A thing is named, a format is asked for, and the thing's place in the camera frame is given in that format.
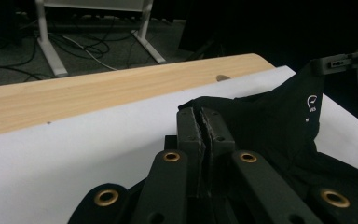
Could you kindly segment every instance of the gray carpet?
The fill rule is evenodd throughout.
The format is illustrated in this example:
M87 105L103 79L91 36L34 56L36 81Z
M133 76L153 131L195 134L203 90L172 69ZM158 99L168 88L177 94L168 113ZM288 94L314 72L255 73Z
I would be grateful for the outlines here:
M48 23L49 31L55 34L65 35L74 39L79 44L87 46L98 42L96 40L92 40L90 35L103 38L106 32L109 31L108 24L111 24L112 22L112 18L98 19L97 21L87 18L82 20L83 21L78 21L79 28L75 28L75 30L73 29L73 24L70 25L72 29L65 29L64 22L52 23L50 21ZM153 47L155 47L155 49L165 58L167 63L182 62L192 53L190 51L178 49L185 23L185 21L175 21L173 23L169 23L166 21L158 20L151 20L149 22L146 39L149 40ZM121 40L105 41L104 43L109 46L110 50L109 52L105 53L104 56L99 60L119 70L157 65L154 59L135 40L135 38L131 36L131 30L139 27L138 25L138 21L115 18L114 26L112 29L110 29L106 40ZM87 29L87 27L90 26L93 26L92 30ZM27 30L27 34L37 35L36 23L34 23L32 26L24 28L23 30ZM3 49L0 49L0 65L22 63L29 60L32 56L35 43L34 37L31 35L24 37L21 41L21 44L18 46L10 44ZM108 68L105 68L99 63L90 59L90 56L84 50L70 48L60 44L59 42L60 46L67 49L68 51L78 54L82 57L88 57L88 59L73 56L60 49L57 43L54 41L51 42L53 43L54 48L57 50L57 53L59 54L62 63L66 67L70 77L109 71ZM106 50L106 47L102 44L97 45L96 48L100 50ZM46 61L42 50L38 45L35 48L34 58L29 63L21 66L14 66L13 68L20 69L31 74L40 74L37 75L37 77L41 79L49 79L54 77L51 69L48 66L48 62ZM21 83L24 81L36 81L36 79L17 71L0 68L0 85Z

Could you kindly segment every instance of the logo on black fabric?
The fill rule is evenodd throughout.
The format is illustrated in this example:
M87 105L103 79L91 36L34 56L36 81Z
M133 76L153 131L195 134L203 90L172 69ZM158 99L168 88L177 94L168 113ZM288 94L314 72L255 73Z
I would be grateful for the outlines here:
M308 97L307 104L308 107L310 108L310 112L316 111L316 106L315 106L316 99L318 99L318 97L315 95L311 95Z

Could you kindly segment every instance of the black fabric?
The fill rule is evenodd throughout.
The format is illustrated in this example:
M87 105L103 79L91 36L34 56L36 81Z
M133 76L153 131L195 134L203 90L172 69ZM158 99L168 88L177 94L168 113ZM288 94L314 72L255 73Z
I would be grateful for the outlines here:
M358 169L317 152L314 143L323 88L324 77L305 67L273 91L236 99L200 97L179 109L218 111L238 148L260 153L304 200L315 186L358 198Z

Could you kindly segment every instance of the floor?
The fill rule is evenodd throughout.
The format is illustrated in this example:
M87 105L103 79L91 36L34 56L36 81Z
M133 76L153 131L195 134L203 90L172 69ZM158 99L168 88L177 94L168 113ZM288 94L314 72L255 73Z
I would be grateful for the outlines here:
M23 23L19 25L23 36L21 44L9 44L0 49L0 85L54 78L48 62L35 41L35 36L38 34L37 23L21 22ZM88 48L89 52L102 63L118 70L157 65L131 35L131 31L139 27L138 21L86 16L71 23L48 20L49 31L52 32L49 38L70 77L108 72L110 69L91 59L85 50L74 46L74 43L62 36L75 40L82 46L95 45L94 48ZM167 63L185 61L192 53L178 49L185 24L186 21L165 20L151 20L149 23L146 39ZM19 63L25 64L7 67Z

